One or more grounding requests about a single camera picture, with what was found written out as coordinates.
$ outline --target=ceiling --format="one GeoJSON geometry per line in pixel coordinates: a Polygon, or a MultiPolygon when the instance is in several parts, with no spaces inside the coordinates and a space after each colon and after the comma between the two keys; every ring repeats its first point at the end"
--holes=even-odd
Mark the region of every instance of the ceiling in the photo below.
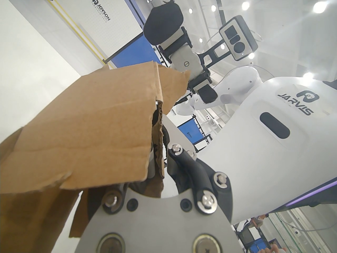
{"type": "MultiPolygon", "coordinates": [[[[152,0],[147,6],[159,6],[163,1],[169,0],[152,0]]],[[[214,65],[213,69],[222,75],[235,66],[252,61],[276,77],[302,76],[312,72],[319,80],[332,81],[336,78],[337,0],[327,0],[329,4],[321,14],[312,11],[313,5],[321,0],[175,1],[184,14],[183,25],[195,52],[201,53],[220,40],[217,34],[206,43],[222,25],[221,11],[227,21],[242,15],[248,27],[263,38],[263,42],[258,42],[259,48],[253,60],[245,58],[236,62],[229,56],[214,65]],[[241,8],[244,1],[250,3],[246,11],[241,8]],[[211,10],[212,5],[217,7],[215,12],[211,10]]],[[[272,75],[263,69],[259,70],[261,77],[269,79],[272,75]]]]}

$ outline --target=purple light strip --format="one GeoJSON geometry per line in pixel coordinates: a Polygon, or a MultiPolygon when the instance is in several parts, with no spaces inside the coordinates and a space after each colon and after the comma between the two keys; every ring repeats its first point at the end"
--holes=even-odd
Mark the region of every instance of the purple light strip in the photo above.
{"type": "Polygon", "coordinates": [[[333,186],[335,186],[335,185],[337,185],[337,181],[331,182],[331,183],[327,184],[326,186],[323,186],[323,187],[321,187],[321,188],[318,188],[317,190],[314,190],[314,191],[308,193],[307,195],[304,195],[304,196],[302,196],[302,197],[300,197],[300,198],[298,198],[298,199],[296,199],[296,200],[294,200],[294,201],[292,201],[292,202],[286,204],[285,206],[291,206],[291,205],[293,205],[293,204],[296,204],[296,203],[298,203],[299,201],[302,201],[302,200],[304,200],[304,199],[306,199],[306,198],[308,198],[308,197],[310,197],[310,196],[312,196],[312,195],[315,195],[315,194],[317,194],[317,193],[319,193],[319,192],[321,192],[321,191],[323,191],[323,190],[325,190],[325,189],[328,189],[328,188],[330,188],[330,187],[333,187],[333,186]]]}

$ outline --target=blue panel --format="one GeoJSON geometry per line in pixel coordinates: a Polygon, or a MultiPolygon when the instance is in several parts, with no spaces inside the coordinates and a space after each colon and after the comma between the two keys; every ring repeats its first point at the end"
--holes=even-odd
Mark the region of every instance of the blue panel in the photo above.
{"type": "Polygon", "coordinates": [[[180,131],[190,140],[192,144],[200,141],[203,139],[203,135],[201,134],[198,126],[196,125],[194,119],[183,123],[182,125],[178,126],[180,131]]]}
{"type": "Polygon", "coordinates": [[[258,253],[261,249],[265,249],[267,246],[262,238],[257,239],[254,241],[254,244],[249,247],[252,253],[258,253]]]}
{"type": "Polygon", "coordinates": [[[160,61],[153,51],[151,44],[142,35],[129,46],[119,52],[111,61],[116,67],[123,67],[133,64],[141,64],[149,61],[155,61],[160,64],[160,61]]]}

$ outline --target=yellow stripe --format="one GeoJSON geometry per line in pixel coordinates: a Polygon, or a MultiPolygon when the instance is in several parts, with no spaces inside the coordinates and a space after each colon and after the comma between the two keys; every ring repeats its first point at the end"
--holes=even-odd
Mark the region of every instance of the yellow stripe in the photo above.
{"type": "MultiPolygon", "coordinates": [[[[97,53],[90,47],[90,45],[88,45],[88,43],[83,39],[83,37],[75,30],[75,28],[70,24],[70,22],[68,20],[66,20],[64,17],[63,17],[63,14],[58,10],[58,8],[56,8],[52,1],[51,0],[47,0],[49,1],[49,3],[54,7],[54,9],[59,13],[59,15],[63,18],[63,20],[74,30],[74,32],[81,38],[81,40],[87,45],[87,47],[92,51],[92,53],[95,54],[95,56],[103,63],[103,60],[100,58],[99,55],[97,55],[97,53]]],[[[58,5],[59,7],[65,12],[65,14],[70,18],[70,20],[76,25],[76,27],[81,31],[81,33],[87,38],[87,40],[92,44],[93,47],[95,47],[95,45],[90,41],[90,39],[86,36],[85,33],[83,33],[83,31],[77,26],[77,24],[72,20],[72,18],[68,15],[68,13],[61,7],[61,5],[56,1],[54,0],[58,5]]],[[[95,47],[95,49],[98,51],[98,53],[102,56],[102,58],[104,58],[104,56],[100,53],[99,49],[97,49],[97,47],[95,47]]]]}

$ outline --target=jarvis logo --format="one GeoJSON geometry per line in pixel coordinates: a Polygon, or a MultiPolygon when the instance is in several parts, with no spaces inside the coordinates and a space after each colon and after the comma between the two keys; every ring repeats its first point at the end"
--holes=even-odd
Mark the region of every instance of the jarvis logo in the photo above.
{"type": "MultiPolygon", "coordinates": [[[[291,95],[288,94],[278,94],[277,96],[281,97],[282,99],[286,100],[287,102],[290,102],[291,105],[294,105],[297,109],[302,111],[307,116],[310,116],[314,111],[312,111],[310,108],[308,108],[306,105],[303,104],[303,102],[300,102],[298,99],[292,98],[291,95]]],[[[303,97],[304,102],[313,102],[315,100],[319,99],[319,96],[311,91],[302,91],[296,95],[297,98],[303,97]]]]}
{"type": "Polygon", "coordinates": [[[92,0],[92,3],[94,6],[96,6],[96,9],[99,11],[99,13],[103,15],[105,21],[106,22],[109,21],[110,20],[109,15],[106,13],[102,5],[98,3],[98,0],[92,0]]]}
{"type": "Polygon", "coordinates": [[[304,98],[303,98],[303,101],[304,101],[304,102],[313,102],[313,101],[319,99],[318,94],[315,94],[315,93],[313,93],[312,91],[303,91],[303,92],[298,93],[296,96],[297,96],[298,98],[299,98],[300,96],[304,96],[304,98]]]}

